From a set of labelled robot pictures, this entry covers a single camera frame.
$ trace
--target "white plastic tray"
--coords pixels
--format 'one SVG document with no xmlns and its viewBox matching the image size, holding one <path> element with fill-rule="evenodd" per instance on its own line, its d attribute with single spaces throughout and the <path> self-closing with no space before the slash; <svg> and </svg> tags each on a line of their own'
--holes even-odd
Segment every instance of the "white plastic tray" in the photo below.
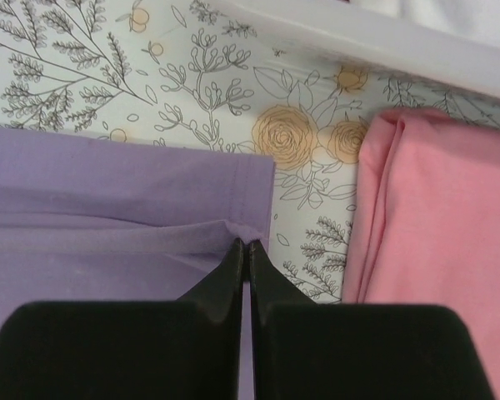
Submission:
<svg viewBox="0 0 500 400">
<path fill-rule="evenodd" d="M 500 49 L 338 0 L 211 0 L 288 52 L 371 63 L 500 99 Z"/>
</svg>

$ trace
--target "purple fabric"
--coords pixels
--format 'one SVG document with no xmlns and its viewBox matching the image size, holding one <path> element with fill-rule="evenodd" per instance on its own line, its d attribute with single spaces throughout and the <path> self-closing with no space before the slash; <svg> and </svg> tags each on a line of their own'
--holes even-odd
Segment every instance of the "purple fabric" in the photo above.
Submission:
<svg viewBox="0 0 500 400">
<path fill-rule="evenodd" d="M 266 243 L 273 174 L 259 156 L 0 129 L 0 326 L 35 300 L 179 297 L 234 238 Z"/>
</svg>

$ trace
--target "fabric fold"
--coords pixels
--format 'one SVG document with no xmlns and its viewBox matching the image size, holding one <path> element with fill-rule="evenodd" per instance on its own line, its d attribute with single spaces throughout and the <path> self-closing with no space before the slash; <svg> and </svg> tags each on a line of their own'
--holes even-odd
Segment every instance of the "fabric fold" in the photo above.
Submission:
<svg viewBox="0 0 500 400">
<path fill-rule="evenodd" d="M 178 298 L 235 238 L 267 245 L 273 178 L 269 157 L 0 129 L 0 327 L 38 300 Z"/>
<path fill-rule="evenodd" d="M 383 112 L 358 176 L 343 301 L 455 310 L 500 398 L 500 131 Z"/>
</svg>

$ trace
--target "pink fabric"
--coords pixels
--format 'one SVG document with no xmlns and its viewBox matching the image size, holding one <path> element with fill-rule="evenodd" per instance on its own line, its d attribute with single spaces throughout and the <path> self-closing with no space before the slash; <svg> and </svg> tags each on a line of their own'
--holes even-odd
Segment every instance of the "pink fabric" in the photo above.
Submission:
<svg viewBox="0 0 500 400">
<path fill-rule="evenodd" d="M 345 303 L 435 303 L 468 325 L 500 399 L 500 131 L 380 114 L 362 145 Z"/>
</svg>

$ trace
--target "white fabric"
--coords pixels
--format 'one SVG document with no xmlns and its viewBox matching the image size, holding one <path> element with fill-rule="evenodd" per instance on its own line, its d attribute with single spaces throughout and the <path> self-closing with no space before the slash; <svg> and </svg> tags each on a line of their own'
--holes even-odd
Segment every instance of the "white fabric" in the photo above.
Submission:
<svg viewBox="0 0 500 400">
<path fill-rule="evenodd" d="M 350 0 L 350 3 L 500 48 L 500 0 Z"/>
</svg>

